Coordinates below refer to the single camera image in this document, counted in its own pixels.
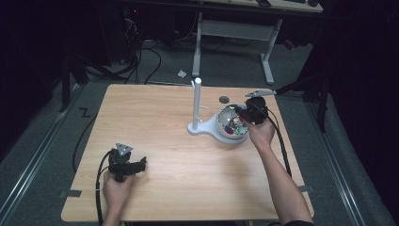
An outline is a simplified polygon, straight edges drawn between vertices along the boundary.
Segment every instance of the cable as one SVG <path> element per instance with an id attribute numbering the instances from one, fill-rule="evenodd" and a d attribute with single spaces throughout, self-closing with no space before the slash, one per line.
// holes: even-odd
<path id="1" fill-rule="evenodd" d="M 103 172 L 104 172 L 106 169 L 108 169 L 108 168 L 109 168 L 109 166 L 108 166 L 108 167 L 104 167 L 103 170 L 101 170 L 101 174 L 103 174 Z"/>
<path id="2" fill-rule="evenodd" d="M 254 104 L 253 105 L 255 108 L 257 108 L 260 112 L 262 112 L 262 114 L 264 114 L 266 116 L 266 118 L 268 120 L 270 120 L 270 122 L 272 123 L 272 125 L 275 127 L 276 129 L 276 133 L 277 136 L 279 137 L 279 144 L 281 146 L 281 153 L 282 153 L 282 158 L 284 159 L 284 165 L 285 165 L 285 169 L 287 170 L 288 175 L 290 175 L 290 177 L 293 177 L 293 174 L 291 173 L 291 167 L 290 167 L 290 163 L 288 162 L 288 155 L 287 155 L 287 151 L 285 150 L 285 145 L 284 145 L 284 140 L 282 139 L 282 135 L 281 132 L 279 131 L 279 127 L 273 122 L 273 120 L 266 114 L 264 113 L 259 107 L 257 107 Z"/>
<path id="3" fill-rule="evenodd" d="M 140 46 L 140 52 L 139 52 L 139 57 L 138 57 L 138 63 L 141 62 L 141 56 L 142 56 L 142 45 Z M 138 85 L 138 66 L 136 68 L 136 85 Z"/>
<path id="4" fill-rule="evenodd" d="M 193 33 L 194 27 L 196 26 L 196 21 L 197 21 L 198 16 L 199 16 L 199 14 L 196 12 L 196 17 L 194 18 L 193 25 L 191 26 L 191 29 L 190 29 L 190 31 L 187 33 L 187 35 L 184 36 L 183 38 L 178 39 L 178 40 L 175 40 L 175 41 L 179 41 L 179 40 L 189 40 L 189 39 L 191 39 L 191 38 L 193 38 L 193 37 L 196 37 L 196 35 L 191 36 L 191 37 L 188 37 L 188 36 L 191 35 L 191 33 Z"/>
<path id="5" fill-rule="evenodd" d="M 126 78 L 126 80 L 124 81 L 123 84 L 127 84 L 127 83 L 129 82 L 129 79 L 130 79 L 130 77 L 132 76 L 132 74 L 133 74 L 134 71 L 137 72 L 137 67 L 138 67 L 139 62 L 138 62 L 138 59 L 137 59 L 137 56 L 136 56 L 136 55 L 134 56 L 134 59 L 135 59 L 136 65 L 135 65 L 135 67 L 132 69 L 132 71 L 129 73 L 129 75 L 127 76 L 127 78 Z"/>
<path id="6" fill-rule="evenodd" d="M 105 161 L 105 159 L 111 154 L 111 151 L 109 151 L 108 153 L 105 154 L 105 156 L 103 157 L 103 159 L 101 160 L 100 163 L 100 167 L 99 170 L 97 172 L 97 180 L 96 180 L 96 206 L 97 206 L 97 216 L 99 219 L 99 225 L 102 226 L 103 225 L 103 211 L 101 209 L 101 199 L 100 199 L 100 176 L 103 172 L 102 168 L 103 168 L 103 163 Z"/>
<path id="7" fill-rule="evenodd" d="M 279 131 L 279 128 L 273 122 L 273 120 L 270 117 L 267 117 L 267 118 L 270 120 L 270 122 L 276 128 L 277 136 L 279 137 L 279 144 L 281 145 L 281 152 L 282 152 L 282 158 L 284 159 L 285 169 L 287 170 L 288 175 L 290 175 L 290 177 L 293 177 L 293 174 L 291 173 L 290 163 L 288 162 L 287 151 L 285 150 L 284 141 L 282 140 L 281 132 Z"/>
<path id="8" fill-rule="evenodd" d="M 270 112 L 270 113 L 272 113 L 273 117 L 274 117 L 275 120 L 276 120 L 277 127 L 279 128 L 279 121 L 277 120 L 276 115 L 275 115 L 275 114 L 273 113 L 273 111 L 271 111 L 270 109 L 267 109 L 267 111 Z"/>
<path id="9" fill-rule="evenodd" d="M 75 158 L 76 158 L 76 153 L 77 153 L 77 148 L 79 147 L 80 142 L 82 141 L 83 135 L 85 134 L 85 132 L 87 131 L 87 129 L 90 127 L 90 125 L 94 122 L 94 120 L 97 118 L 97 115 L 93 117 L 93 119 L 91 119 L 91 121 L 88 123 L 88 125 L 86 126 L 85 130 L 82 132 L 82 134 L 80 135 L 79 140 L 76 143 L 75 149 L 73 151 L 73 156 L 72 156 L 72 168 L 73 168 L 73 172 L 76 173 L 77 168 L 76 168 L 76 163 L 75 163 Z"/>
<path id="10" fill-rule="evenodd" d="M 156 53 L 155 51 L 153 51 L 152 49 L 146 49 L 146 50 L 151 51 L 151 52 L 157 54 L 158 57 L 159 57 L 159 63 L 158 63 L 158 66 L 155 68 L 155 70 L 153 70 L 152 73 L 150 73 L 150 74 L 147 76 L 147 79 L 146 79 L 146 81 L 144 82 L 144 85 L 147 85 L 147 82 L 150 80 L 150 78 L 153 76 L 153 74 L 154 74 L 154 73 L 159 69 L 159 67 L 161 66 L 161 56 L 160 56 L 158 53 Z"/>
<path id="11" fill-rule="evenodd" d="M 132 27 L 134 27 L 135 30 L 133 31 L 133 34 L 135 34 L 137 32 L 137 26 L 136 26 L 134 21 L 132 21 L 132 20 L 130 20 L 128 18 L 125 18 L 124 20 L 129 23 L 129 27 L 126 29 L 126 32 L 124 33 L 124 35 L 126 37 L 126 41 L 127 41 L 128 47 L 130 47 L 131 46 L 130 45 L 131 39 L 129 38 L 129 32 L 132 29 Z"/>

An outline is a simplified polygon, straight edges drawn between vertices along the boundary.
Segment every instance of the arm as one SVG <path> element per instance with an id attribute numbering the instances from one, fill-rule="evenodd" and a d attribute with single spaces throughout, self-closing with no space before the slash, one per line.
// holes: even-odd
<path id="1" fill-rule="evenodd" d="M 262 159 L 270 193 L 281 224 L 293 220 L 312 222 L 311 213 L 302 193 L 272 152 L 270 143 L 275 129 L 269 120 L 254 125 L 246 122 L 249 136 Z"/>
<path id="2" fill-rule="evenodd" d="M 129 199 L 134 176 L 127 176 L 123 183 L 115 181 L 115 175 L 104 173 L 103 194 L 108 205 L 103 226 L 120 224 L 120 217 Z"/>

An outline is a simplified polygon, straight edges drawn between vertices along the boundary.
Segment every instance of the white base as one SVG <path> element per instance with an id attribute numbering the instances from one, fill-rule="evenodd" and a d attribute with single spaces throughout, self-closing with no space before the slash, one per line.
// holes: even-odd
<path id="1" fill-rule="evenodd" d="M 248 138 L 248 133 L 240 138 L 224 137 L 219 133 L 219 131 L 217 131 L 217 128 L 215 126 L 216 117 L 217 114 L 214 114 L 214 116 L 210 120 L 206 122 L 199 122 L 197 129 L 193 129 L 193 122 L 190 122 L 187 126 L 188 132 L 191 135 L 208 134 L 213 136 L 217 141 L 228 145 L 240 144 Z"/>

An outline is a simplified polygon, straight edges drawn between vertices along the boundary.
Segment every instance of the person's right hand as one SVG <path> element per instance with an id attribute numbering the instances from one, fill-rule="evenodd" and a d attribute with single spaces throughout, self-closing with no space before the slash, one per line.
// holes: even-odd
<path id="1" fill-rule="evenodd" d="M 122 211 L 129 201 L 134 175 L 126 176 L 123 183 L 115 180 L 115 175 L 108 170 L 104 173 L 103 194 L 108 205 L 108 210 Z"/>
<path id="2" fill-rule="evenodd" d="M 266 119 L 262 124 L 257 125 L 248 121 L 244 121 L 244 123 L 248 127 L 250 140 L 258 150 L 262 147 L 270 147 L 275 134 L 275 128 L 270 120 Z"/>

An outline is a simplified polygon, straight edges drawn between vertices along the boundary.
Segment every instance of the white stand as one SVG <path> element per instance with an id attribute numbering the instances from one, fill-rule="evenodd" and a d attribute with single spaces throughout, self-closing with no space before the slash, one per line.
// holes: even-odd
<path id="1" fill-rule="evenodd" d="M 235 145 L 244 142 L 247 137 L 248 133 L 244 136 L 239 138 L 227 138 L 224 137 L 217 131 L 215 126 L 216 124 L 216 117 L 217 113 L 208 120 L 207 122 L 201 122 L 199 118 L 199 108 L 200 108 L 200 85 L 201 79 L 196 78 L 194 81 L 194 110 L 193 110 L 193 121 L 188 123 L 187 129 L 191 135 L 200 135 L 200 134 L 207 134 L 213 136 L 217 141 L 228 144 L 228 145 Z"/>
<path id="2" fill-rule="evenodd" d="M 194 53 L 192 76 L 200 76 L 200 42 L 202 35 L 231 37 L 247 40 L 264 40 L 268 41 L 268 46 L 266 52 L 261 54 L 261 62 L 267 84 L 273 85 L 274 78 L 270 70 L 269 57 L 279 34 L 281 23 L 282 19 L 277 19 L 277 22 L 274 26 L 203 20 L 202 12 L 200 12 L 197 24 L 197 45 L 196 51 Z"/>

